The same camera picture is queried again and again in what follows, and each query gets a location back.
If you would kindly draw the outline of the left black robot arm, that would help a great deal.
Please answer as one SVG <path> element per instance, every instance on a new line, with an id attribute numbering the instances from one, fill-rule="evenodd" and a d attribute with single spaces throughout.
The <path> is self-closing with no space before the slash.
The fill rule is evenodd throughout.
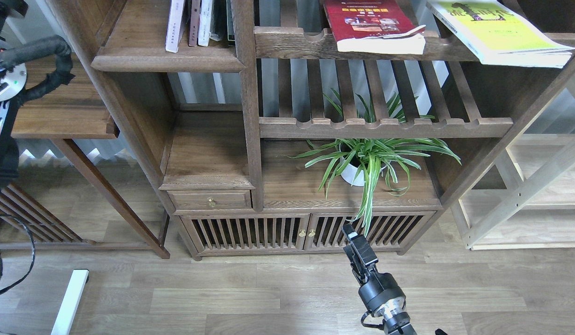
<path id="1" fill-rule="evenodd" d="M 7 17 L 24 17 L 23 0 L 0 0 L 0 194 L 18 177 L 18 146 L 11 136 L 19 108 L 51 93 L 74 78 L 69 43 L 59 35 L 35 40 L 19 47 L 7 44 L 1 33 Z M 55 70 L 34 87 L 26 88 L 25 63 L 55 55 Z"/>

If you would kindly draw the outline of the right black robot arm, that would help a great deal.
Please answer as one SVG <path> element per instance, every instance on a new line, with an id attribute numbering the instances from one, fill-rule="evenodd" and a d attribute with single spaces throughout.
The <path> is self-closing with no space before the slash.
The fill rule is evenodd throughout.
<path id="1" fill-rule="evenodd" d="M 415 335 L 409 314 L 405 311 L 405 295 L 392 274 L 378 272 L 375 264 L 378 259 L 368 240 L 358 234 L 353 226 L 345 223 L 343 231 L 349 245 L 343 250 L 347 254 L 353 274 L 360 288 L 358 293 L 367 311 L 361 324 L 376 328 L 386 335 Z"/>

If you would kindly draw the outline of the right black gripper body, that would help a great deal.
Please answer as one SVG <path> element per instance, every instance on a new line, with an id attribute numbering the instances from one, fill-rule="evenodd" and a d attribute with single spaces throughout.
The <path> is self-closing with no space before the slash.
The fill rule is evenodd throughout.
<path id="1" fill-rule="evenodd" d="M 390 273 L 377 270 L 378 258 L 363 235 L 347 235 L 348 256 L 355 279 L 360 288 L 358 294 L 367 311 L 374 317 L 395 318 L 404 313 L 405 295 Z"/>

